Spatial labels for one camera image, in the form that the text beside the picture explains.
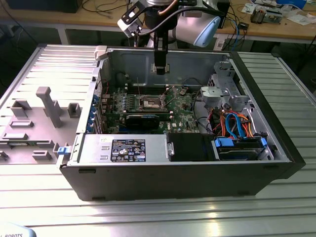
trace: metal slotted table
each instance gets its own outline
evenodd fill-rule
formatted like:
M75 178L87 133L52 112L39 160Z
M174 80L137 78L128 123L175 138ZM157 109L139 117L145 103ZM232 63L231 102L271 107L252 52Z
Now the metal slotted table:
M51 77L59 78L50 81L60 92L53 99L81 103L89 81L85 78L91 77L97 65L94 49L37 48L0 101L0 128L12 116L10 104L16 98L29 99L32 87L47 85ZM115 237L314 237L315 98L281 59L262 53L239 56L307 163L290 179L272 182L255 197L84 202L54 164L0 165L1 220L31 227L38 237L70 233L77 237L94 233ZM58 64L65 78L53 72ZM78 93L76 98L67 95L68 87Z

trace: metal bracket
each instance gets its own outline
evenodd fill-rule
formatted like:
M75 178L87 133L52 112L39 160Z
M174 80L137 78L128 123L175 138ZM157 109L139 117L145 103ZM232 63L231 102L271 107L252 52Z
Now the metal bracket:
M152 7L153 5L149 4L145 0L137 1L123 16L121 17L121 20L129 25L134 20L136 20L140 14L145 12L148 8Z

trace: side panel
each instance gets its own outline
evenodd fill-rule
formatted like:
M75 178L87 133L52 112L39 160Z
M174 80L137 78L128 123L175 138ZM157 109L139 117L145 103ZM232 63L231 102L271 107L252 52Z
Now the side panel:
M62 167L84 201L256 195L290 166L280 164Z
M245 86L251 92L251 95L253 96L256 104L259 106L270 128L273 130L273 133L276 136L276 139L280 143L281 147L283 148L286 156L291 161L293 161L292 163L293 166L291 167L291 169L289 169L283 175L279 176L279 178L284 178L284 179L289 178L295 172L297 172L302 167L304 167L305 162L301 154L298 152L295 145L293 144L292 140L286 133L281 122L278 120L277 116L275 115L274 111L269 105L267 99L262 94L260 88L258 87L257 83L253 79L251 73L249 72L245 64L243 63L239 54L236 52L232 52L231 56L237 67L236 71L237 71L238 76L243 79Z

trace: table leg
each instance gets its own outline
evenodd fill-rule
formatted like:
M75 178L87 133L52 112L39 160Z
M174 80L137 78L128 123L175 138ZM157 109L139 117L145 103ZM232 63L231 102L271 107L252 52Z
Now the table leg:
M58 30L61 44L69 44L69 39L68 39L65 27L58 26L57 30Z
M221 51L223 46L224 46L224 42L225 42L225 39L227 39L227 34L218 34L217 35L217 39L216 39L216 42L215 42L215 45L214 45L214 50L215 51Z

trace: sticker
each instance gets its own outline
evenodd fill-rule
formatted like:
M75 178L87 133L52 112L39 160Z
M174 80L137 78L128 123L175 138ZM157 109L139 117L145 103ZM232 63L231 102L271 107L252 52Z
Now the sticker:
M112 162L145 162L145 139L126 139L112 141Z

